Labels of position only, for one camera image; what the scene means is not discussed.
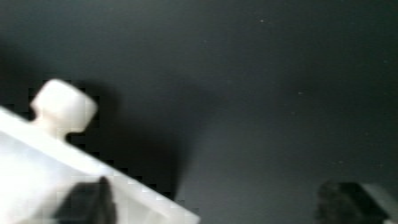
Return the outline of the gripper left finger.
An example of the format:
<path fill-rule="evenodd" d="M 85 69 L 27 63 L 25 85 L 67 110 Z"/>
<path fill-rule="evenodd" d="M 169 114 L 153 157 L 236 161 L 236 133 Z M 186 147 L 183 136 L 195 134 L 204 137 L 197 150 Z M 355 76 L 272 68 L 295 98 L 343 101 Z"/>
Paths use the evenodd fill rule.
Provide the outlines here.
<path fill-rule="evenodd" d="M 53 218 L 57 224 L 115 224 L 112 186 L 105 177 L 73 186 Z"/>

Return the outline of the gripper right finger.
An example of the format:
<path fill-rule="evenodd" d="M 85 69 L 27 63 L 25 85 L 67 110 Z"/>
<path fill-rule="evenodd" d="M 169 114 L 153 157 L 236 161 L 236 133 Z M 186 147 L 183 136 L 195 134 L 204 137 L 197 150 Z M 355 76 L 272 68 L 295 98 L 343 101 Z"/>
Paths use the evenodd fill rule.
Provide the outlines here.
<path fill-rule="evenodd" d="M 398 224 L 398 199 L 385 189 L 325 182 L 316 192 L 316 224 Z"/>

